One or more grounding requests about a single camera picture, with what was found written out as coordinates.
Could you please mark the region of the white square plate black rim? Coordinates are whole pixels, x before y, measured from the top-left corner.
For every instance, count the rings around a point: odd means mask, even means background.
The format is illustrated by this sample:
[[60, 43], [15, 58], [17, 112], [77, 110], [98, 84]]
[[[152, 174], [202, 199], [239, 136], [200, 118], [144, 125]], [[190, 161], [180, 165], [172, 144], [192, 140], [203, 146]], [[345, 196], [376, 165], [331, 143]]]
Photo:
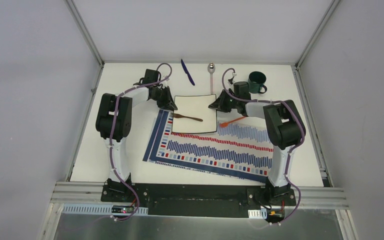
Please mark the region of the white square plate black rim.
[[174, 113], [203, 119], [203, 122], [187, 118], [174, 118], [171, 131], [179, 134], [206, 134], [217, 131], [217, 111], [208, 108], [216, 100], [215, 94], [174, 97], [178, 110]]

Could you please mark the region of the blue striped placemat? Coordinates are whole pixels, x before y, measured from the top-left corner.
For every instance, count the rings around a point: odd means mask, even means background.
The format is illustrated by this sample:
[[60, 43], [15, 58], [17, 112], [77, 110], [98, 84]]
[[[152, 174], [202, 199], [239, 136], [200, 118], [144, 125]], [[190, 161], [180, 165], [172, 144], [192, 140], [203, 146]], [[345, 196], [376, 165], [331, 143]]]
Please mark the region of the blue striped placemat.
[[172, 113], [160, 110], [143, 161], [264, 183], [274, 147], [263, 127], [231, 123], [205, 134], [175, 133]]

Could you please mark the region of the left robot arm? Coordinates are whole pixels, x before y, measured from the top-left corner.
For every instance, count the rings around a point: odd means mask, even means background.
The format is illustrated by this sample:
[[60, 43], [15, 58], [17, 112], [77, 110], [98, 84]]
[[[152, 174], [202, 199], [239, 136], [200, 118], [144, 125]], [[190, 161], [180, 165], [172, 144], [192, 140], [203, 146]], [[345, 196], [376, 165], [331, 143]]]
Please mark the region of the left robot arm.
[[104, 93], [101, 97], [95, 122], [95, 129], [104, 139], [108, 149], [110, 174], [107, 184], [118, 184], [113, 195], [120, 202], [127, 202], [132, 198], [131, 170], [127, 160], [127, 136], [131, 132], [133, 107], [154, 100], [158, 108], [175, 111], [175, 105], [168, 86], [153, 85], [133, 87], [120, 96]]

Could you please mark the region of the brown wooden fork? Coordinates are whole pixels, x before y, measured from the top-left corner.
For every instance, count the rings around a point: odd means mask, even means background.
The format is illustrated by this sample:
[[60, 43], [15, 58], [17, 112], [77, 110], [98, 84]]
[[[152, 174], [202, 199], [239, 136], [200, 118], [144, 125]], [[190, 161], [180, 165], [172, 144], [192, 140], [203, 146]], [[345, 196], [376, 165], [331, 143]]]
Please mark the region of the brown wooden fork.
[[176, 119], [190, 119], [190, 120], [194, 120], [194, 121], [198, 121], [198, 122], [203, 122], [203, 119], [198, 118], [198, 117], [185, 116], [185, 115], [182, 115], [179, 113], [173, 113], [172, 115], [173, 115], [173, 118], [176, 118]]

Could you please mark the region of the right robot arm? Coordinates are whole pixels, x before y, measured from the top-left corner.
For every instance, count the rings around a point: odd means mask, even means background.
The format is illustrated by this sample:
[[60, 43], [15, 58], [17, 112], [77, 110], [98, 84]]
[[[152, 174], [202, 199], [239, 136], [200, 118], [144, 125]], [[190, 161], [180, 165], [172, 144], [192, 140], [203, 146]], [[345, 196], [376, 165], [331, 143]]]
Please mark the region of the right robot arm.
[[276, 205], [291, 189], [290, 166], [295, 149], [303, 144], [306, 129], [293, 100], [242, 99], [231, 90], [223, 90], [208, 106], [229, 113], [236, 109], [244, 117], [265, 120], [269, 141], [273, 145], [272, 167], [265, 183], [264, 200]]

